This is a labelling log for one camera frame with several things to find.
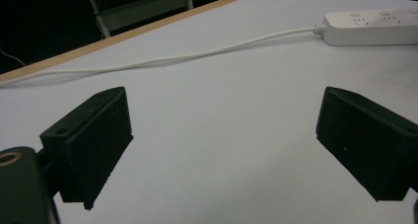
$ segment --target white cable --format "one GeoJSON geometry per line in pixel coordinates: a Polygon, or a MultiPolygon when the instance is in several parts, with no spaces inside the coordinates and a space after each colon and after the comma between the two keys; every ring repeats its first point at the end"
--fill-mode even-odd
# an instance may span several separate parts
{"type": "Polygon", "coordinates": [[[26,64],[22,60],[20,60],[19,58],[15,57],[13,55],[10,55],[10,54],[5,53],[2,49],[0,49],[0,52],[2,54],[4,54],[5,56],[9,57],[9,58],[13,58],[13,59],[19,61],[19,63],[21,63],[23,66],[26,66],[26,64]]]}
{"type": "Polygon", "coordinates": [[[299,34],[299,33],[305,33],[305,32],[313,32],[315,34],[321,34],[321,33],[323,33],[323,31],[324,31],[324,26],[323,25],[316,25],[316,26],[310,27],[310,28],[296,29],[296,30],[291,30],[291,31],[286,31],[286,32],[281,32],[281,33],[268,35],[268,36],[265,36],[265,37],[258,37],[258,38],[250,39],[250,40],[247,40],[247,41],[244,41],[244,42],[228,45],[228,46],[221,47],[221,48],[211,49],[211,50],[207,50],[207,51],[196,52],[196,53],[191,53],[191,54],[183,54],[183,55],[177,55],[177,56],[171,56],[171,57],[155,58],[155,59],[151,59],[151,60],[147,60],[147,61],[143,61],[143,62],[139,62],[139,63],[126,64],[126,65],[121,65],[121,66],[116,66],[116,67],[95,68],[95,69],[67,69],[67,70],[64,69],[64,70],[51,70],[51,71],[45,71],[45,72],[38,72],[38,73],[35,73],[35,74],[22,76],[22,77],[19,77],[19,78],[16,78],[16,79],[11,79],[11,80],[8,80],[8,81],[0,82],[0,87],[10,85],[10,84],[14,84],[14,83],[21,82],[21,81],[25,81],[25,80],[28,80],[28,79],[44,76],[44,75],[51,75],[51,74],[76,74],[76,73],[96,74],[96,73],[106,73],[106,72],[113,72],[113,71],[119,71],[119,70],[131,69],[131,68],[146,67],[146,66],[150,66],[152,64],[162,63],[162,62],[185,61],[185,60],[195,59],[195,58],[199,58],[199,57],[205,57],[205,56],[209,56],[209,55],[213,55],[213,54],[232,51],[232,50],[238,49],[240,47],[243,47],[243,46],[246,46],[246,45],[249,45],[249,44],[253,44],[253,43],[256,43],[256,42],[260,42],[260,41],[263,41],[263,40],[271,39],[271,38],[282,37],[282,36],[293,35],[293,34],[299,34]]]}

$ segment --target white table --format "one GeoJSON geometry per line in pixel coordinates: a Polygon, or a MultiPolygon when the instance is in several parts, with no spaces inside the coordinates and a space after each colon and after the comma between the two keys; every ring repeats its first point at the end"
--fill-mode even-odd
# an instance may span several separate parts
{"type": "MultiPolygon", "coordinates": [[[[416,8],[406,0],[241,0],[54,67],[107,67],[322,22],[327,12],[416,8]]],[[[417,193],[375,202],[316,140],[326,86],[418,123],[418,46],[327,45],[314,34],[94,76],[0,89],[0,150],[38,136],[109,88],[127,90],[134,140],[96,200],[54,199],[62,223],[412,223],[417,193]]]]}

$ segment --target power outlet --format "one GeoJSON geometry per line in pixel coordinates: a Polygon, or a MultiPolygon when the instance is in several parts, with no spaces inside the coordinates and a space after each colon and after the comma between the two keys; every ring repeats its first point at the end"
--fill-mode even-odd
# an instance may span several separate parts
{"type": "Polygon", "coordinates": [[[418,9],[332,12],[323,24],[331,45],[418,44],[418,9]]]}

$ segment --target wooden table edge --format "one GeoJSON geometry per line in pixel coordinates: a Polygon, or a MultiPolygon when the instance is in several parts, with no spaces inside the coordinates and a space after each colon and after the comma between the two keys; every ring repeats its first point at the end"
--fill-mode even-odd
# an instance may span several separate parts
{"type": "Polygon", "coordinates": [[[165,18],[165,19],[162,19],[160,21],[154,22],[152,24],[149,24],[149,25],[146,25],[146,26],[143,26],[143,27],[140,27],[140,28],[128,31],[128,32],[125,32],[123,34],[116,35],[114,37],[109,37],[109,38],[106,38],[106,39],[103,39],[103,40],[100,40],[100,41],[82,46],[80,48],[73,49],[71,51],[59,54],[57,56],[53,56],[51,58],[44,59],[43,61],[40,61],[40,62],[31,64],[31,65],[28,65],[28,66],[25,66],[25,67],[22,67],[22,68],[19,68],[19,69],[16,69],[16,70],[13,70],[13,71],[10,71],[10,72],[7,72],[7,73],[4,73],[4,74],[1,74],[0,75],[0,82],[4,82],[4,81],[8,81],[8,80],[15,79],[15,78],[18,78],[18,77],[22,77],[22,76],[26,76],[26,75],[36,73],[37,71],[53,67],[57,64],[69,61],[71,59],[74,59],[74,58],[77,58],[77,57],[80,57],[80,56],[83,56],[83,55],[86,55],[86,54],[89,54],[91,52],[94,52],[96,50],[108,47],[110,45],[113,45],[113,44],[116,44],[118,42],[124,41],[126,39],[145,34],[149,31],[154,30],[154,29],[163,27],[165,25],[168,25],[168,24],[171,24],[171,23],[174,23],[174,22],[186,19],[186,18],[189,18],[191,16],[198,15],[200,13],[204,13],[206,11],[210,11],[210,10],[219,8],[221,6],[233,3],[235,1],[238,1],[238,0],[218,0],[216,2],[210,3],[210,4],[207,4],[207,5],[204,5],[204,6],[201,6],[201,7],[198,7],[198,8],[195,8],[195,9],[192,9],[192,10],[189,10],[189,11],[186,11],[186,12],[183,12],[183,13],[165,18]]]}

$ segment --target dark background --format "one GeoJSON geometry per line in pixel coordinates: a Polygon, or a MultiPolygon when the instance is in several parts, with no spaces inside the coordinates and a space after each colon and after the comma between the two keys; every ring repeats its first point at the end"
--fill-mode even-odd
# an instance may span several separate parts
{"type": "MultiPolygon", "coordinates": [[[[137,0],[101,0],[101,10],[137,0]]],[[[199,7],[216,0],[193,0],[199,7]]],[[[0,48],[26,64],[102,39],[89,0],[0,0],[0,48]]],[[[113,35],[180,13],[179,9],[113,35]]],[[[16,60],[0,54],[0,74],[19,68],[16,60]]]]}

